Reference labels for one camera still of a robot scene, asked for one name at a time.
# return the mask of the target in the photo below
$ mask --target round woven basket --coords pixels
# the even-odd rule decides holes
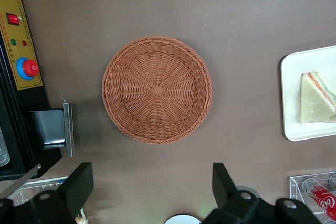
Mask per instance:
[[[145,37],[112,58],[102,95],[108,115],[126,135],[168,144],[188,136],[203,122],[212,84],[204,61],[186,44]]]

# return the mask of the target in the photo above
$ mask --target white plate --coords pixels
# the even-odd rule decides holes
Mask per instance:
[[[169,218],[164,224],[201,224],[201,222],[191,215],[181,214]]]
[[[291,141],[336,135],[335,123],[300,122],[301,76],[309,72],[320,72],[336,91],[336,46],[296,52],[282,60],[283,124],[285,135]]]

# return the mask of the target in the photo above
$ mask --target metal rod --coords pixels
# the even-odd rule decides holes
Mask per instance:
[[[27,172],[17,181],[15,181],[12,185],[10,185],[7,189],[5,189],[2,193],[0,193],[0,199],[7,198],[13,192],[19,189],[24,183],[30,180],[31,177],[33,177],[39,169],[41,169],[41,164],[38,164],[37,166],[35,166],[33,169],[31,169],[29,172]]]

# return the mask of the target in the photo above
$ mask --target sandwich slice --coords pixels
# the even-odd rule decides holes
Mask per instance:
[[[304,73],[301,83],[301,122],[336,123],[336,95],[318,72]]]

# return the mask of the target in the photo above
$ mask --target machine control panel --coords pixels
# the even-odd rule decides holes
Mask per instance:
[[[21,0],[0,0],[0,32],[17,90],[42,86]]]

